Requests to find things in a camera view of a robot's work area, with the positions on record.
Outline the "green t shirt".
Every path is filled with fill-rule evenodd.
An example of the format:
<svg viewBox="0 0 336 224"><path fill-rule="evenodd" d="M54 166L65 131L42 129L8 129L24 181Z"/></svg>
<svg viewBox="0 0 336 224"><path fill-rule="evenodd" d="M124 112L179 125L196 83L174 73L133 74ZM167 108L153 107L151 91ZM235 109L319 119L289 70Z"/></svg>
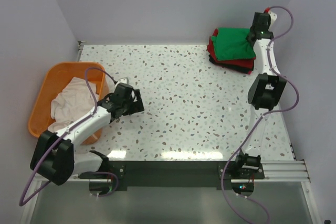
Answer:
<svg viewBox="0 0 336 224"><path fill-rule="evenodd" d="M220 27L217 35L211 37L216 59L227 60L252 60L256 54L246 40L248 28Z"/></svg>

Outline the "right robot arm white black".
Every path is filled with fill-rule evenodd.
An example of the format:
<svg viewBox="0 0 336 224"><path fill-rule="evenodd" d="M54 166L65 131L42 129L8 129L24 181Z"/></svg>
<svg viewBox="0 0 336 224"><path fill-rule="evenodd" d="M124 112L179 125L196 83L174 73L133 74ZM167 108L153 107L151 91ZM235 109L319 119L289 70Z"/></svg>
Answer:
<svg viewBox="0 0 336 224"><path fill-rule="evenodd" d="M286 86L286 80L276 75L272 70L276 68L272 45L269 42L274 38L270 26L277 15L269 10L256 12L253 23L246 37L252 47L256 59L258 72L252 83L247 100L251 106L248 139L236 156L234 174L239 179L263 178L261 165L261 143L264 139L268 124L268 115L279 103Z"/></svg>

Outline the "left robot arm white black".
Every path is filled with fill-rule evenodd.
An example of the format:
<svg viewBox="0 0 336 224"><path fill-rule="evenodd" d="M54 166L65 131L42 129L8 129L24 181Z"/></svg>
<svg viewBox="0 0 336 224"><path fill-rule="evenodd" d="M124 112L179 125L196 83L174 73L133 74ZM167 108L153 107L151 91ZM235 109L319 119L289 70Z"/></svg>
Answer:
<svg viewBox="0 0 336 224"><path fill-rule="evenodd" d="M92 173L103 178L109 171L109 159L97 152L76 154L75 150L97 130L122 116L144 111L140 90L126 83L116 86L83 117L55 133L43 132L37 142L30 168L56 185L72 175Z"/></svg>

